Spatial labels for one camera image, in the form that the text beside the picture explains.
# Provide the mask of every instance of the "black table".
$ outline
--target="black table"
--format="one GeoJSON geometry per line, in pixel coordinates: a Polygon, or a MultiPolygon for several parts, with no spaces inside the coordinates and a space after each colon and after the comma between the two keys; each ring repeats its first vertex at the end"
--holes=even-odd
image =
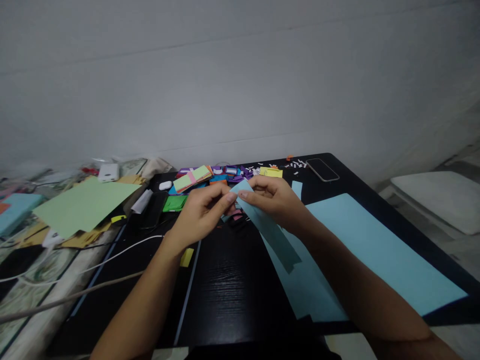
{"type": "MultiPolygon", "coordinates": [[[[325,183],[308,168],[282,168],[283,178],[289,184],[292,180],[303,183],[302,201],[306,205],[340,194],[350,194],[407,245],[469,294],[424,316],[430,326],[480,322],[480,283],[332,154],[300,156],[294,160],[313,158],[321,158],[340,179],[325,183]]],[[[285,159],[260,162],[266,166],[288,163],[285,159]]],[[[243,165],[259,166],[257,162],[243,165]]],[[[174,180],[175,175],[175,172],[156,175],[150,187],[156,191],[159,183],[174,180]]],[[[114,244],[110,256],[148,236],[165,234],[175,218],[173,213],[164,214],[161,221],[165,223],[154,232],[145,234],[137,230],[138,218],[133,215],[119,242],[114,244]]],[[[267,249],[252,222],[239,220],[228,224],[219,222],[218,225],[207,238],[194,246],[190,266],[181,267],[178,272],[158,348],[278,340],[289,337],[299,326],[309,326],[323,335],[358,331],[349,321],[311,323],[308,318],[297,321],[267,249]],[[190,281],[191,289],[186,301],[190,281]]],[[[145,241],[110,261],[98,274],[95,284],[144,270],[160,242],[161,238],[145,241]]],[[[47,354],[89,354],[137,280],[130,279],[87,295],[78,311],[60,327],[47,354]]]]}

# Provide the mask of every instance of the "finger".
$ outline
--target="finger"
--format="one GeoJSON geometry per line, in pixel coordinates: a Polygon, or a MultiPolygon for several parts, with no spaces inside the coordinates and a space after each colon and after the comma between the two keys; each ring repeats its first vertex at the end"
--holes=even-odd
{"type": "Polygon", "coordinates": [[[202,196],[202,204],[207,206],[212,202],[213,199],[228,194],[230,187],[224,183],[218,182],[214,185],[210,185],[201,189],[198,194],[202,196]]]}
{"type": "Polygon", "coordinates": [[[221,199],[210,209],[208,214],[212,222],[217,222],[220,217],[232,206],[237,198],[237,194],[229,191],[226,195],[223,195],[221,199]]]}
{"type": "Polygon", "coordinates": [[[278,188],[277,178],[263,175],[252,177],[248,181],[248,184],[252,189],[260,188],[261,190],[268,190],[271,193],[274,193],[278,188]]]}
{"type": "Polygon", "coordinates": [[[235,204],[232,204],[223,214],[226,216],[232,216],[235,210],[237,210],[237,208],[235,207],[235,204]]]}
{"type": "Polygon", "coordinates": [[[262,209],[266,213],[271,213],[274,210],[275,202],[271,198],[246,190],[240,190],[238,192],[238,196],[240,199],[244,200],[250,205],[262,209]]]}

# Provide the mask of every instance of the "light blue paper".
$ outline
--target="light blue paper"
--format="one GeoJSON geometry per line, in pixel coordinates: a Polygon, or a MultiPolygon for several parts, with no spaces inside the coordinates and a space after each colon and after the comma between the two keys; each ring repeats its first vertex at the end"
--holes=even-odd
{"type": "MultiPolygon", "coordinates": [[[[246,180],[239,182],[230,191],[238,194],[240,190],[253,191],[246,180]]],[[[299,263],[301,260],[285,235],[282,233],[280,227],[270,216],[258,207],[254,207],[243,201],[239,196],[236,200],[258,231],[260,231],[264,242],[269,244],[270,250],[275,254],[280,267],[285,273],[290,274],[294,269],[294,264],[299,263]]]]}
{"type": "Polygon", "coordinates": [[[15,228],[42,203],[39,194],[13,193],[3,200],[10,207],[0,214],[0,236],[8,236],[15,228]]]}
{"type": "Polygon", "coordinates": [[[291,182],[291,189],[298,196],[300,200],[302,200],[302,186],[303,184],[299,181],[294,180],[291,182]]]}
{"type": "MultiPolygon", "coordinates": [[[[387,229],[350,195],[342,194],[306,206],[367,267],[424,316],[468,294],[446,278],[387,229]]],[[[314,322],[348,317],[332,288],[302,242],[283,231],[301,263],[287,274],[265,241],[278,277],[297,319],[314,322]]]]}

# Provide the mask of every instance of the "hand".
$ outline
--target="hand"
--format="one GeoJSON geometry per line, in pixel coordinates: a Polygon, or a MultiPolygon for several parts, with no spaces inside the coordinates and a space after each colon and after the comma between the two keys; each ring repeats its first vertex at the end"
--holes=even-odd
{"type": "Polygon", "coordinates": [[[178,252],[206,237],[217,225],[222,214],[235,211],[237,194],[223,184],[194,189],[164,241],[178,252]]]}
{"type": "Polygon", "coordinates": [[[321,225],[283,178],[257,175],[248,183],[254,192],[240,190],[238,196],[269,214],[289,233],[306,235],[315,225],[321,225]]]}

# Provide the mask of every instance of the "white wall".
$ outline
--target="white wall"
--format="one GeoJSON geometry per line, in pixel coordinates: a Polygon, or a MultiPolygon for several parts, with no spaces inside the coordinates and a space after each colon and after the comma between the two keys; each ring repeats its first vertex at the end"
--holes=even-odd
{"type": "Polygon", "coordinates": [[[0,170],[331,152],[369,184],[480,134],[479,3],[9,0],[0,170]]]}

